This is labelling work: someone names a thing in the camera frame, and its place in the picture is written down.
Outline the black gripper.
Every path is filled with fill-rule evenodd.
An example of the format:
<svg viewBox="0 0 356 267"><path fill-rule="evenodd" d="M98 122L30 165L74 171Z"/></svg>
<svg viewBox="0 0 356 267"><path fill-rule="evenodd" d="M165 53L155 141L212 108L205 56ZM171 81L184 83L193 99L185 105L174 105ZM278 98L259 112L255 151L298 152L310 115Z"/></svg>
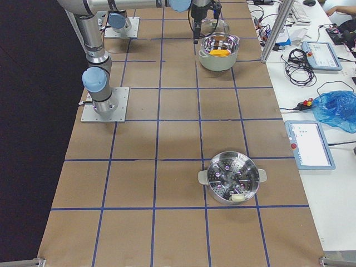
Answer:
<svg viewBox="0 0 356 267"><path fill-rule="evenodd" d="M213 0L193 0L191 1L190 14L194 19L193 25L193 42L198 44L201 33L202 19L207 17L208 10L213 11L213 18L216 20L214 31L219 25L219 18L221 13L221 4Z"/></svg>

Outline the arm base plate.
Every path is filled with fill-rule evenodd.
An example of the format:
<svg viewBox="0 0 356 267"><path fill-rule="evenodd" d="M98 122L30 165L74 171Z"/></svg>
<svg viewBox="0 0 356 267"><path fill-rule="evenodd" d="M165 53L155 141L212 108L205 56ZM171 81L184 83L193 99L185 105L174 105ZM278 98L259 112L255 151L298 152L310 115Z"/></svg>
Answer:
<svg viewBox="0 0 356 267"><path fill-rule="evenodd" d="M111 87L111 97L105 102L95 102L90 93L81 101L83 123L124 123L130 89L128 87Z"/></svg>
<svg viewBox="0 0 356 267"><path fill-rule="evenodd" d="M104 37L108 39L137 38L139 23L139 17L123 17L119 14L111 14L108 18Z"/></svg>

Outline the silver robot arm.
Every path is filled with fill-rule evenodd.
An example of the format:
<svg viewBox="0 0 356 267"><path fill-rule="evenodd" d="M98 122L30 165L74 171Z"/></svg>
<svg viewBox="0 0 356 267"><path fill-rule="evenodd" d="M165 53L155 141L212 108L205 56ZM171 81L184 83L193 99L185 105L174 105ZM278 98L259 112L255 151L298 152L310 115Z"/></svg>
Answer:
<svg viewBox="0 0 356 267"><path fill-rule="evenodd" d="M131 22L127 16L127 10L107 11L97 13L97 23L101 31L113 28L116 32L126 32L131 29Z"/></svg>
<svg viewBox="0 0 356 267"><path fill-rule="evenodd" d="M105 50L101 32L95 15L97 12L108 12L109 25L120 29L127 21L120 12L127 9L170 7L176 12L188 11L194 19L191 27L194 43L201 35L202 20L212 10L214 18L219 19L221 4L216 1L58 1L60 6L74 16L79 35L83 40L89 68L82 75L84 87L92 98L92 107L100 115L112 114L119 105L109 86L111 58Z"/></svg>

